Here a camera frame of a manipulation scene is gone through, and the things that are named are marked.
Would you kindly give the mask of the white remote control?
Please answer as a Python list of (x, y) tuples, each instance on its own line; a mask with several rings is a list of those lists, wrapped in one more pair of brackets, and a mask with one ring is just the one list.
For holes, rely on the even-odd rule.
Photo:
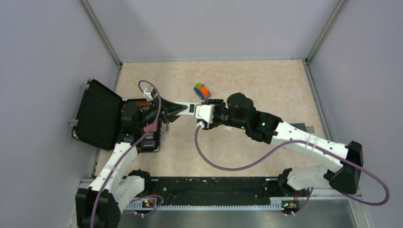
[(178, 105), (181, 108), (181, 111), (177, 113), (178, 116), (190, 115), (195, 116), (196, 108), (201, 106), (200, 103), (190, 103), (190, 102), (174, 102), (175, 105)]

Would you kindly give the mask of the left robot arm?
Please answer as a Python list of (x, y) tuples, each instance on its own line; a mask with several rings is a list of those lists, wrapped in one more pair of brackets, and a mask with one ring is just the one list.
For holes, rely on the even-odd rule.
[(124, 101), (118, 108), (112, 138), (112, 154), (99, 175), (76, 196), (76, 216), (79, 228), (116, 228), (122, 213), (137, 195), (152, 192), (152, 183), (140, 174), (125, 176), (129, 165), (141, 151), (151, 127), (159, 121), (172, 122), (191, 105), (164, 99)]

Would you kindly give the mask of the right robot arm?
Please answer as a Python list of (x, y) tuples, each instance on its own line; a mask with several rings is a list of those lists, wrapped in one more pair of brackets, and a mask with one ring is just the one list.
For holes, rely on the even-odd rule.
[(328, 141), (292, 126), (280, 117), (258, 111), (251, 99), (242, 93), (222, 99), (207, 99), (202, 105), (212, 106), (212, 122), (243, 129), (257, 142), (286, 148), (307, 156), (320, 165), (303, 169), (285, 169), (280, 175), (279, 191), (291, 196), (305, 188), (331, 187), (341, 193), (356, 194), (363, 165), (363, 148), (358, 142), (349, 144)]

